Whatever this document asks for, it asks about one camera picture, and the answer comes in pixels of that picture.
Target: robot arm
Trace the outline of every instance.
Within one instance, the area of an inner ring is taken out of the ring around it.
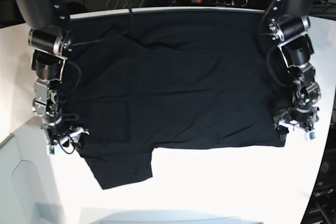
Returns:
[[[284,126],[295,125],[306,132],[306,138],[315,138],[314,124],[318,108],[314,105],[321,97],[315,81],[315,68],[309,63],[314,53],[308,36],[308,11],[313,0],[276,0],[269,12],[269,29],[292,79],[292,107],[280,111],[275,127],[283,135]]]
[[[49,152],[53,154],[57,144],[62,145],[70,139],[75,148],[80,148],[79,138],[88,131],[67,124],[66,115],[62,115],[57,102],[56,87],[62,80],[67,62],[64,52],[71,51],[70,16],[64,0],[16,2],[24,20],[32,28],[28,41],[35,48],[32,69],[38,77],[34,84],[33,111],[44,120]],[[310,27],[307,14],[312,3],[313,0],[276,0],[268,13],[276,48],[293,79],[293,106],[275,118],[275,128],[283,135],[281,131],[285,128],[282,125],[297,124],[309,133],[310,139],[314,138],[313,127],[318,119],[318,108],[313,105],[320,97],[314,68],[309,63],[313,48],[307,35]]]

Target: black t-shirt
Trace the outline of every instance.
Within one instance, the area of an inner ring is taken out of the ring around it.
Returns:
[[[287,95],[256,49],[259,20],[218,11],[136,14],[131,36],[74,48],[82,78],[64,111],[89,129],[79,154],[103,189],[152,177],[156,147],[284,146],[272,117]],[[127,29],[128,17],[76,22],[75,39],[111,24]]]

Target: white table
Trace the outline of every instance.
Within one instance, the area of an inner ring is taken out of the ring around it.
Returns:
[[[143,8],[136,11],[164,9]],[[213,9],[227,11],[225,8]],[[125,12],[98,12],[72,18]],[[221,217],[239,216],[266,224],[300,223],[322,160],[336,86],[336,22],[312,17],[311,26],[309,35],[315,49],[311,63],[316,68],[316,80],[322,92],[318,103],[320,121],[316,124],[317,138],[313,141],[305,141],[303,132],[295,130],[287,136],[284,148],[158,148],[152,157],[153,178],[109,190],[101,190],[77,152],[46,157],[41,151],[45,148],[43,141],[34,148],[31,143],[17,139],[21,159],[36,165],[43,187],[46,184],[43,174],[46,167],[41,167],[40,160],[50,160],[59,204],[70,224],[79,223],[80,215],[81,223],[93,223],[126,210],[164,209],[191,210]],[[0,30],[0,139],[33,116],[31,106],[35,73],[29,69],[33,50],[27,45],[28,30],[25,24]],[[30,128],[36,132],[37,138],[42,138],[38,127]],[[163,216],[158,214],[155,218],[164,220]],[[170,218],[185,220],[188,217],[175,215]]]

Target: t-shirt sleeve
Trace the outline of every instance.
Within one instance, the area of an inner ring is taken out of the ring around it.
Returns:
[[[152,177],[151,152],[83,157],[102,189],[141,182]]]

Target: t-shirt hem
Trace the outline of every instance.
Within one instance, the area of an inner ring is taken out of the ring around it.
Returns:
[[[129,180],[126,180],[126,181],[118,181],[118,182],[110,182],[110,183],[100,184],[100,187],[101,187],[101,189],[106,190],[106,189],[111,189],[111,188],[117,187],[117,186],[142,182],[142,181],[147,180],[147,179],[152,178],[152,177],[153,177],[153,175],[149,174],[149,175],[144,176],[144,177],[129,179]]]

